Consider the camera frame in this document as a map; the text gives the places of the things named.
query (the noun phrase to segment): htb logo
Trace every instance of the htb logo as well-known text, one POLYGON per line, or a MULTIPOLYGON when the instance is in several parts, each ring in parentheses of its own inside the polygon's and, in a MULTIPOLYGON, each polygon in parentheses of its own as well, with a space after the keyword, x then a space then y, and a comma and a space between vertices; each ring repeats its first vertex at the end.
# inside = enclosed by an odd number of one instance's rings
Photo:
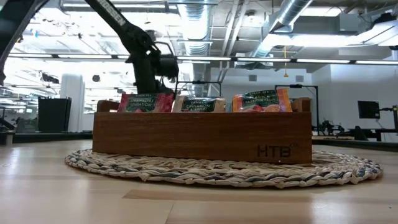
POLYGON ((296 143, 292 143, 289 146, 258 145, 257 157, 289 158, 292 155, 292 150, 298 147, 299 145, 296 143))

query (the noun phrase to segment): ceiling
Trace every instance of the ceiling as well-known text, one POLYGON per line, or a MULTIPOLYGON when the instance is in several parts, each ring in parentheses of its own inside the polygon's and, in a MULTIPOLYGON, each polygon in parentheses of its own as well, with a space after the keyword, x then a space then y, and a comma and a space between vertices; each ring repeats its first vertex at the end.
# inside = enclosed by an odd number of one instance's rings
MULTIPOLYGON (((155 12, 150 6, 150 1, 113 1, 115 4, 139 4, 143 8, 141 12, 129 12, 123 9, 124 16, 133 24, 144 30, 155 30, 157 40, 169 43, 176 55, 185 55, 184 21, 179 14, 155 12)), ((234 26, 240 13, 244 13, 243 21, 239 29, 239 40, 234 42, 231 54, 248 53, 256 49, 261 43, 261 28, 266 15, 279 10, 282 1, 250 1, 246 12, 239 12, 236 15, 234 26)), ((83 0, 65 0, 65 4, 84 4, 83 0)), ((396 4, 396 0, 367 0, 366 4, 354 7, 350 14, 359 12, 371 12, 383 7, 396 4)), ((218 4, 210 7, 210 27, 208 55, 220 56, 223 48, 224 38, 227 32, 228 20, 230 19, 233 0, 219 0, 218 4)), ((341 0, 322 0, 311 3, 302 16, 337 16, 347 7, 355 4, 355 1, 341 0)), ((58 1, 50 0, 34 18, 31 19, 23 33, 23 41, 16 43, 12 53, 24 54, 106 54, 106 55, 127 55, 127 50, 121 44, 119 37, 105 23, 97 13, 82 7, 63 7, 60 8, 58 1)), ((293 58, 366 58, 383 59, 391 54, 388 47, 370 45, 367 47, 302 47, 285 46, 273 47, 270 51, 273 57, 293 57, 293 58)), ((284 64, 273 64, 269 68, 282 68, 284 64)), ((318 69, 319 65, 288 65, 289 68, 305 68, 308 72, 318 69)), ((180 64, 180 78, 192 78, 192 64, 180 64)), ((63 73, 82 74, 86 81, 87 88, 91 90, 87 93, 92 95, 90 98, 118 98, 119 94, 115 90, 104 91, 104 87, 129 87, 134 92, 134 72, 131 64, 125 64, 114 60, 48 60, 48 59, 26 59, 9 58, 6 63, 6 85, 46 85, 41 79, 41 74, 46 73, 62 81, 63 73), (100 82, 93 82, 92 76, 100 75, 100 82)), ((46 89, 36 89, 44 92, 45 95, 54 95, 57 90, 49 91, 46 89)))

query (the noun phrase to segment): black robotic arm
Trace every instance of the black robotic arm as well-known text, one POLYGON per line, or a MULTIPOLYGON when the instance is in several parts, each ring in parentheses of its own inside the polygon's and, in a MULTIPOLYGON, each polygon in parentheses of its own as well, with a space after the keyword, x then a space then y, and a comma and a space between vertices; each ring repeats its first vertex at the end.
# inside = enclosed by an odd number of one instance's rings
MULTIPOLYGON (((9 52, 30 19, 47 1, 8 0, 0 12, 0 34, 7 34, 0 35, 0 84, 6 78, 3 71, 9 52)), ((163 56, 151 37, 140 27, 131 24, 109 0, 85 1, 111 26, 130 53, 126 63, 134 66, 138 93, 173 93, 155 79, 155 75, 177 77, 178 65, 173 55, 163 56)))

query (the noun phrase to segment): white column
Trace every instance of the white column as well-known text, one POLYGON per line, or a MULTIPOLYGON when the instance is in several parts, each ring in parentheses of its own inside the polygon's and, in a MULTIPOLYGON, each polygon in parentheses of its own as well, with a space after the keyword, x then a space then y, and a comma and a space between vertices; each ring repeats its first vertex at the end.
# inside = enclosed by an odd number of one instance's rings
POLYGON ((61 98, 71 98, 68 132, 81 132, 85 110, 85 83, 80 74, 63 74, 61 79, 61 98))

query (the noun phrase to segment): wooden crate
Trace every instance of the wooden crate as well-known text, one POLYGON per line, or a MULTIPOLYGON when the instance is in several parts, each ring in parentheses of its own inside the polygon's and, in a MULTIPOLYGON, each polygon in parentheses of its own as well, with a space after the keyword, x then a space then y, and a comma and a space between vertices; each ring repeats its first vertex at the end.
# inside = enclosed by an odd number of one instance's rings
POLYGON ((227 161, 309 163, 310 113, 95 114, 93 151, 227 161))

